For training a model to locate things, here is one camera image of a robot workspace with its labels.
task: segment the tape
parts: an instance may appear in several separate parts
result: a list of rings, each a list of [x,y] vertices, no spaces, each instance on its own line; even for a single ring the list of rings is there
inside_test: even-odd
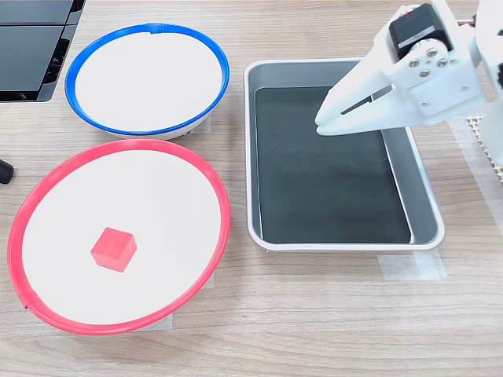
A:
[[[189,134],[209,134],[211,132],[211,113],[210,115]]]
[[[201,289],[212,289],[215,286],[215,278],[213,275],[207,280],[206,284]],[[173,314],[164,317],[162,320],[158,320],[149,326],[144,328],[139,328],[135,331],[159,331],[159,330],[171,330],[173,328]]]
[[[414,251],[412,255],[379,255],[377,258],[386,281],[441,280],[447,277],[437,249]]]

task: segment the wooden table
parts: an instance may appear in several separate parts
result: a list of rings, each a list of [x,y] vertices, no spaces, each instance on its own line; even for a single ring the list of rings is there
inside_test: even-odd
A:
[[[266,58],[363,56],[400,3],[89,1],[52,101],[0,104],[0,158],[17,169],[0,187],[0,375],[501,377],[503,239],[448,126],[414,130],[447,228],[442,281],[385,281],[376,254],[267,254],[246,231],[243,70]],[[450,4],[459,18],[476,10]],[[233,229],[215,288],[176,312],[172,330],[70,335],[20,304],[9,230],[54,167],[115,140],[74,114],[63,77],[94,39],[142,22],[195,27],[227,53],[232,78],[211,133],[176,142],[222,177]]]

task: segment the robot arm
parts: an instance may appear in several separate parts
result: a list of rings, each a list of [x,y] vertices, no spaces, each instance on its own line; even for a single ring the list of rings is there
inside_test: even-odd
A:
[[[329,91],[316,117],[318,133],[431,126],[481,106],[476,68],[482,60],[498,100],[480,129],[503,164],[502,14],[503,1],[481,0],[473,28],[459,26],[445,0],[403,6],[369,54]]]

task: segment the red block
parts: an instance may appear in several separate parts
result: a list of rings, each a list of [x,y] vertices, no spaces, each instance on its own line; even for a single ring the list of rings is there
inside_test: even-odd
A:
[[[135,251],[136,243],[132,234],[105,228],[91,254],[101,267],[121,273],[126,269]]]

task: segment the screw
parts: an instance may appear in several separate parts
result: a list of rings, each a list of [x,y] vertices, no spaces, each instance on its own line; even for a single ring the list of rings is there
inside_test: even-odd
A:
[[[430,49],[428,49],[428,51],[426,51],[426,55],[428,55],[428,57],[434,57],[436,54],[437,54],[437,49],[435,47],[432,47]]]
[[[437,63],[437,65],[439,67],[445,67],[447,65],[448,61],[447,59],[440,59],[439,62]]]

